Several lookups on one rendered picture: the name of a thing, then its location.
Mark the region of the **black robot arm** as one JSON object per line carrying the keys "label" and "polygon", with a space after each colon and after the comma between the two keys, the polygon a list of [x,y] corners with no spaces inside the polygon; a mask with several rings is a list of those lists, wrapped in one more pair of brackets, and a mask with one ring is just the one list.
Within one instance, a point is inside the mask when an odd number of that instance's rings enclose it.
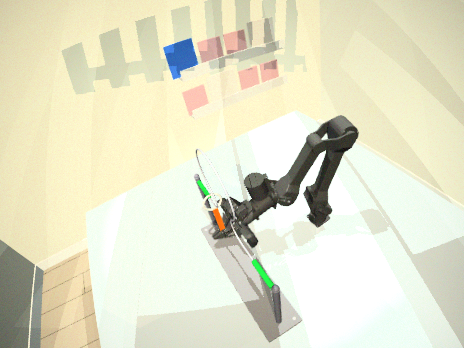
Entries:
{"label": "black robot arm", "polygon": [[[327,133],[327,139],[322,138]],[[346,151],[351,149],[359,137],[359,131],[343,115],[323,122],[316,131],[306,136],[303,148],[296,156],[288,173],[278,180],[271,180],[267,173],[252,172],[244,179],[244,185],[251,200],[263,214],[277,204],[291,206],[297,199],[300,185],[320,153],[326,151],[314,184],[306,186],[303,192],[310,208],[307,218],[317,228],[329,221],[333,209],[329,204],[329,188]],[[230,197],[230,196],[229,196]],[[235,216],[243,222],[252,208],[230,197]]]}

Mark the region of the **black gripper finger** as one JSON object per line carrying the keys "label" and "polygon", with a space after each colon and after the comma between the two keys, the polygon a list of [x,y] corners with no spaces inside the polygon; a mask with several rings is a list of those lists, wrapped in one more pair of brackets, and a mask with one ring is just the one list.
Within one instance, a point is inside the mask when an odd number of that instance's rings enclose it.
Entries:
{"label": "black gripper finger", "polygon": [[[223,221],[224,227],[227,227],[230,220],[226,217],[226,215],[224,213],[222,213],[222,214],[223,214],[222,221]],[[215,230],[215,232],[212,234],[212,237],[214,237],[219,232],[220,232],[220,228],[218,226],[217,229]]]}
{"label": "black gripper finger", "polygon": [[[233,225],[233,227],[234,227],[234,225]],[[238,237],[242,238],[235,227],[234,227],[234,229],[235,229]],[[220,239],[220,238],[232,238],[232,237],[236,237],[236,235],[235,235],[235,233],[234,233],[234,231],[233,231],[233,229],[231,227],[230,221],[229,221],[227,227],[225,227],[223,230],[221,230],[218,234],[216,234],[212,238],[214,240],[216,240],[216,239]]]}

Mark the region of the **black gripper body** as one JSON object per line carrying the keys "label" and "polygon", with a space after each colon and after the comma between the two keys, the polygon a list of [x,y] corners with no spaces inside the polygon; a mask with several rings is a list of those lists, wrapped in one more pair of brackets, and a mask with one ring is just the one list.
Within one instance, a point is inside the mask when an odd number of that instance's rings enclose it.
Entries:
{"label": "black gripper body", "polygon": [[[228,213],[227,209],[223,206],[224,202],[226,201],[226,198],[222,198],[222,203],[220,205],[220,207],[222,208],[222,210],[224,211],[224,214],[226,215],[226,217],[230,220],[230,219],[233,219],[233,215],[231,215],[230,213]],[[258,240],[256,238],[256,236],[254,236],[254,233],[253,231],[249,228],[249,224],[251,222],[253,222],[255,219],[257,221],[260,220],[260,217],[262,215],[262,213],[260,212],[260,210],[258,209],[258,207],[254,204],[254,202],[252,200],[245,200],[246,201],[246,204],[245,206],[247,208],[251,207],[252,208],[252,211],[250,213],[250,215],[243,221],[241,222],[239,217],[236,216],[236,219],[235,221],[232,221],[232,223],[234,223],[234,227],[236,228],[236,230],[238,231],[238,233],[240,234],[240,236],[243,235],[244,238],[246,238],[250,248],[254,248],[255,246],[257,246],[258,244]],[[241,222],[241,224],[239,223],[239,221]]]}

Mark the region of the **orange handle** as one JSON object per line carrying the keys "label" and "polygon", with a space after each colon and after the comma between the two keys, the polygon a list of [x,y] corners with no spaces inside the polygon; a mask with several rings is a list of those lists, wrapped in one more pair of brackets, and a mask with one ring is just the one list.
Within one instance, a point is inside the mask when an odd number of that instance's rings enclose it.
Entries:
{"label": "orange handle", "polygon": [[[221,205],[221,203],[222,203],[222,197],[221,197],[221,195],[218,194],[218,193],[213,193],[213,194],[214,194],[214,195],[217,195],[217,196],[220,198],[220,201],[219,201],[219,204],[218,204],[218,207],[219,207],[219,206]],[[224,227],[224,224],[223,224],[223,221],[222,221],[222,218],[221,218],[221,216],[220,216],[220,214],[219,214],[218,209],[215,208],[215,207],[214,207],[213,209],[207,209],[207,208],[205,208],[205,205],[204,205],[204,204],[205,204],[205,201],[206,201],[210,196],[212,196],[212,194],[209,194],[209,195],[207,195],[207,196],[204,198],[203,203],[202,203],[202,206],[203,206],[203,209],[206,210],[206,211],[213,211],[213,214],[214,214],[214,216],[215,216],[215,218],[216,218],[216,220],[217,220],[218,226],[219,226],[220,231],[221,231],[221,230],[223,230],[225,227]]]}

